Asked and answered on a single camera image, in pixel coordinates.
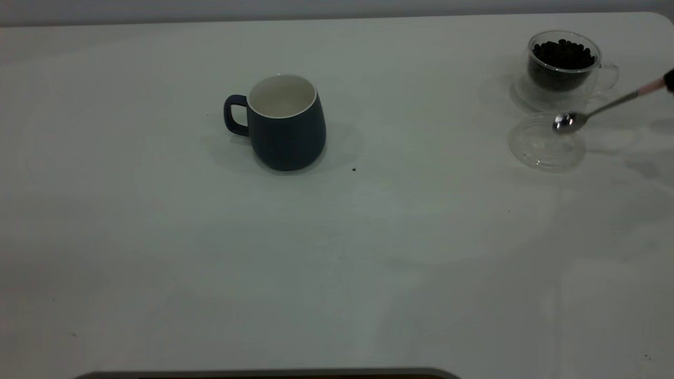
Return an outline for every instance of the mug rim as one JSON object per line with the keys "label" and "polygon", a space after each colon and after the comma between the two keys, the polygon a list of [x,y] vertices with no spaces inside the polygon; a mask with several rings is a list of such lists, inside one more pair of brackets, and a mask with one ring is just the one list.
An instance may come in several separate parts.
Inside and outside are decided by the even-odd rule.
{"label": "mug rim", "polygon": [[253,88],[251,88],[251,90],[248,92],[247,98],[248,98],[248,99],[251,98],[251,94],[253,93],[253,91],[255,90],[255,88],[257,88],[257,86],[259,86],[260,84],[266,82],[266,81],[269,80],[269,79],[272,79],[272,78],[278,78],[278,77],[280,77],[280,76],[286,76],[286,77],[297,78],[297,79],[300,79],[300,80],[302,80],[302,81],[304,81],[304,82],[307,82],[307,83],[313,88],[313,99],[311,100],[311,103],[309,103],[309,105],[307,105],[306,108],[304,108],[304,109],[302,109],[301,111],[299,111],[299,112],[297,112],[297,113],[294,113],[294,114],[292,114],[292,115],[289,115],[289,116],[282,116],[282,117],[274,117],[274,116],[265,115],[265,114],[262,113],[262,112],[258,112],[258,111],[255,109],[255,107],[253,107],[253,105],[250,103],[250,101],[248,101],[248,107],[249,107],[253,112],[255,112],[255,113],[257,113],[258,115],[260,115],[260,116],[262,116],[262,117],[265,117],[265,118],[267,118],[267,119],[290,119],[290,118],[292,118],[292,117],[295,117],[295,116],[297,116],[297,115],[301,115],[302,113],[308,111],[309,108],[311,108],[311,107],[314,105],[314,103],[316,103],[316,99],[318,98],[318,90],[316,89],[316,86],[314,86],[313,83],[311,83],[307,78],[305,78],[305,77],[303,77],[303,76],[300,76],[300,75],[297,75],[297,74],[276,74],[276,75],[268,76],[268,77],[266,77],[266,78],[264,78],[264,79],[258,81],[257,83],[255,83],[255,85],[253,86]]}
{"label": "mug rim", "polygon": [[[534,40],[536,40],[536,38],[538,38],[538,37],[540,37],[544,34],[548,34],[548,33],[564,33],[564,34],[571,34],[573,36],[583,38],[584,40],[591,43],[594,46],[594,48],[596,49],[596,55],[597,55],[596,60],[594,61],[594,63],[591,66],[585,67],[583,69],[564,69],[564,68],[555,67],[553,65],[549,65],[549,64],[545,63],[544,61],[541,61],[534,54],[534,45],[535,45]],[[596,43],[594,43],[593,40],[585,37],[582,34],[579,34],[579,33],[576,33],[576,32],[570,32],[568,30],[546,30],[544,32],[536,33],[529,40],[529,46],[528,46],[527,50],[529,52],[529,57],[531,57],[531,59],[535,60],[539,65],[542,65],[543,67],[549,68],[549,69],[554,70],[554,71],[563,72],[563,73],[566,73],[566,74],[581,74],[581,73],[584,73],[584,72],[592,71],[601,64],[601,59],[602,59],[601,49],[599,49],[599,46]]]}

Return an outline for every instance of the hand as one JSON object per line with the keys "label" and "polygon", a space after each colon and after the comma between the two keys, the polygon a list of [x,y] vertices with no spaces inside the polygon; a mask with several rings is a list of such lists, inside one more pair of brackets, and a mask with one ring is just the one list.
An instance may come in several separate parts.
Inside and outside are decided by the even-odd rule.
{"label": "hand", "polygon": [[669,92],[674,92],[674,69],[665,74],[665,84]]}

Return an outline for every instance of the spoon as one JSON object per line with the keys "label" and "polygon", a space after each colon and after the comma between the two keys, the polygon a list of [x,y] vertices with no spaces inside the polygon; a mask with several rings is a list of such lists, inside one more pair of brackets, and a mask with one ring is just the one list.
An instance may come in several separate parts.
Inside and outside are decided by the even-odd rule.
{"label": "spoon", "polygon": [[634,100],[640,96],[650,94],[666,86],[665,78],[660,78],[654,82],[648,83],[647,85],[639,88],[638,90],[626,94],[625,96],[613,101],[605,106],[595,110],[591,113],[581,113],[581,112],[571,112],[571,113],[562,113],[555,117],[555,121],[552,124],[552,129],[557,134],[571,134],[577,132],[585,123],[588,122],[590,117],[602,113],[613,107],[617,107],[620,104],[626,103],[628,101]]}

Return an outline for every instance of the wall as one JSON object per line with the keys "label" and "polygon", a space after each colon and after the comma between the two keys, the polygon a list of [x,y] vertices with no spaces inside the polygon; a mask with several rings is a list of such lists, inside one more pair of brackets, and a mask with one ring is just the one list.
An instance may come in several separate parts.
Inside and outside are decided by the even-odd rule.
{"label": "wall", "polygon": [[0,26],[638,10],[674,0],[0,0]]}

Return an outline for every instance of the mug handle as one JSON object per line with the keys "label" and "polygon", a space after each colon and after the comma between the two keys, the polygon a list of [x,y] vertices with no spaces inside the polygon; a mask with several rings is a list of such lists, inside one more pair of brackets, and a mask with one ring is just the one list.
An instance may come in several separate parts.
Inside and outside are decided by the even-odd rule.
{"label": "mug handle", "polygon": [[610,90],[613,88],[613,86],[618,83],[618,78],[620,78],[620,70],[618,69],[618,66],[616,66],[615,63],[611,63],[608,61],[604,61],[599,64],[599,72],[601,73],[602,71],[606,72],[609,71],[611,72],[611,79],[605,80],[604,82],[598,82],[596,85],[595,93],[602,93],[605,91]]}
{"label": "mug handle", "polygon": [[232,117],[232,105],[241,105],[242,107],[248,108],[248,101],[246,96],[243,95],[232,95],[227,98],[224,102],[224,124],[227,125],[227,129],[234,134],[239,134],[240,136],[248,136],[248,127],[243,126],[240,123],[234,121]]}

